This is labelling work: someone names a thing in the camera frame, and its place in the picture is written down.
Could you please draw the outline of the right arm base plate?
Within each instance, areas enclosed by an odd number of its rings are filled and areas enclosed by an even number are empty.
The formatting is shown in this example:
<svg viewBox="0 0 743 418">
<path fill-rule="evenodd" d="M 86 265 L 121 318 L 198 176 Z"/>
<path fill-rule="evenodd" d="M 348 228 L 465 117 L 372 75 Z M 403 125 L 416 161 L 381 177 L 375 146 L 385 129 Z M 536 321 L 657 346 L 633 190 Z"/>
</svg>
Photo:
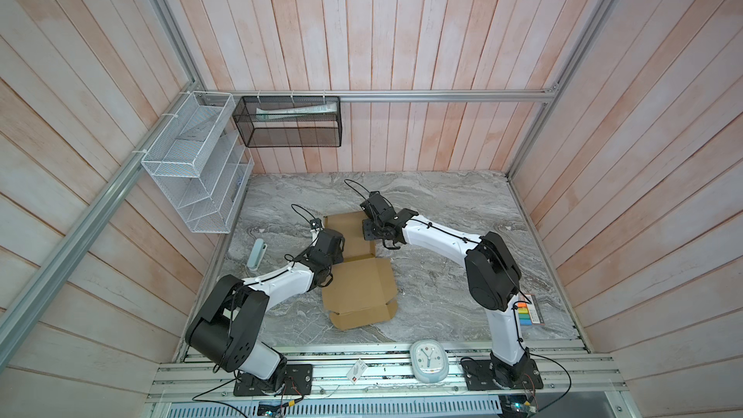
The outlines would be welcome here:
<svg viewBox="0 0 743 418">
<path fill-rule="evenodd" d="M 495 356 L 485 360 L 463 357 L 460 366 L 469 391 L 532 391 L 544 388 L 541 373 L 528 356 L 513 366 Z"/>
</svg>

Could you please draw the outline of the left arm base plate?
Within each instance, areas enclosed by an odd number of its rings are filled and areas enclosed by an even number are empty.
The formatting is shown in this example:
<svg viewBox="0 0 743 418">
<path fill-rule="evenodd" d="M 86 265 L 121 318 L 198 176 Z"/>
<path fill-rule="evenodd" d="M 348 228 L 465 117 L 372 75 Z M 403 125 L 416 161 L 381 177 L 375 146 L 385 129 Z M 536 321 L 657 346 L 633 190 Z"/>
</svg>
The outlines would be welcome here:
<svg viewBox="0 0 743 418">
<path fill-rule="evenodd" d="M 251 373 L 238 373 L 233 389 L 235 397 L 258 397 L 311 394 L 313 365 L 309 363 L 281 364 L 269 379 L 259 379 Z"/>
</svg>

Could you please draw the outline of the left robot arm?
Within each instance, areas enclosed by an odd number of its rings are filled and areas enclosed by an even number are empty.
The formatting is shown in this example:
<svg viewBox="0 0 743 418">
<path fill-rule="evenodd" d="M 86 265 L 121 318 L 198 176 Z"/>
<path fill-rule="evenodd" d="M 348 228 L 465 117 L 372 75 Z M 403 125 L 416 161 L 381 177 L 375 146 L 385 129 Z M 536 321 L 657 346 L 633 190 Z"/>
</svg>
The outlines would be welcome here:
<svg viewBox="0 0 743 418">
<path fill-rule="evenodd" d="M 274 379 L 286 358 L 259 340 L 266 312 L 332 282 L 332 267 L 344 261 L 344 236 L 316 230 L 311 245 L 285 267 L 255 278 L 220 278 L 186 331 L 186 343 L 228 373 Z"/>
</svg>

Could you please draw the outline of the brown cardboard box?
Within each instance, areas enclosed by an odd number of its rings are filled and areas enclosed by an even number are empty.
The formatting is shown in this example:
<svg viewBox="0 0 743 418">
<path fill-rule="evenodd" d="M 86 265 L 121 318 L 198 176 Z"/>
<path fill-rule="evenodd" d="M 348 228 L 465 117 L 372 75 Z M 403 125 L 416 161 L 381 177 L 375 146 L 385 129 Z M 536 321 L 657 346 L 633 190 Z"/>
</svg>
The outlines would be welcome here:
<svg viewBox="0 0 743 418">
<path fill-rule="evenodd" d="M 322 290 L 323 306 L 341 331 L 389 321 L 398 311 L 398 287 L 391 261 L 377 257 L 375 242 L 365 239 L 365 218 L 363 212 L 324 218 L 324 225 L 346 240 L 344 261 L 333 266 L 333 282 Z"/>
</svg>

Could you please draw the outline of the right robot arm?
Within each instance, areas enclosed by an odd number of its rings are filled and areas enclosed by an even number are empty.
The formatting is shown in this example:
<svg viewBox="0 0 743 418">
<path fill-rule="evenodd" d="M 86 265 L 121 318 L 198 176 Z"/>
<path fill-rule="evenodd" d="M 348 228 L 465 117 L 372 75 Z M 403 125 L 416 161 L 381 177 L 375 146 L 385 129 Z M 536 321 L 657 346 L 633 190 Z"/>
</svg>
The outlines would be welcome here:
<svg viewBox="0 0 743 418">
<path fill-rule="evenodd" d="M 389 250 L 418 246 L 464 268 L 468 291 L 486 312 L 495 364 L 516 367 L 524 362 L 526 349 L 520 344 L 520 325 L 514 314 L 522 271 L 499 234 L 465 233 L 411 209 L 397 211 L 378 191 L 369 193 L 361 208 L 367 216 L 363 220 L 367 240 L 379 240 Z"/>
</svg>

